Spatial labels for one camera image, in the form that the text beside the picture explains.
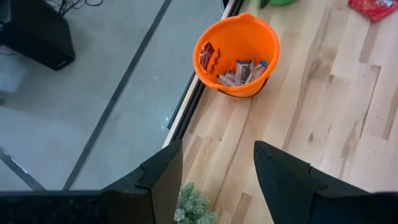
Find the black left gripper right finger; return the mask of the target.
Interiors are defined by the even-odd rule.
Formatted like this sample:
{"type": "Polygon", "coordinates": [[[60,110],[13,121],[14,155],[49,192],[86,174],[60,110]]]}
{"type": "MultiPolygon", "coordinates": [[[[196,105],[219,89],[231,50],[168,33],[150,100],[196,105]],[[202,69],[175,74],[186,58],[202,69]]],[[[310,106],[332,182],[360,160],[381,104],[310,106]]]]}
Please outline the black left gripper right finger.
{"type": "Polygon", "coordinates": [[[397,192],[367,192],[264,141],[254,165],[274,223],[397,223],[397,192]]]}

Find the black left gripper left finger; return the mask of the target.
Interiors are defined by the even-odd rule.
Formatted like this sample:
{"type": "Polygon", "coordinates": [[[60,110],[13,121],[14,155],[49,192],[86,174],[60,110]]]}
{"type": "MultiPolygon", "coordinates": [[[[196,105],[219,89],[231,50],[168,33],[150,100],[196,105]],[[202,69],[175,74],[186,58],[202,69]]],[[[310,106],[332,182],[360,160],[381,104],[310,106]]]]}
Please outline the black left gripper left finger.
{"type": "Polygon", "coordinates": [[[182,169],[176,140],[102,190],[1,192],[1,223],[173,223],[182,169]]]}

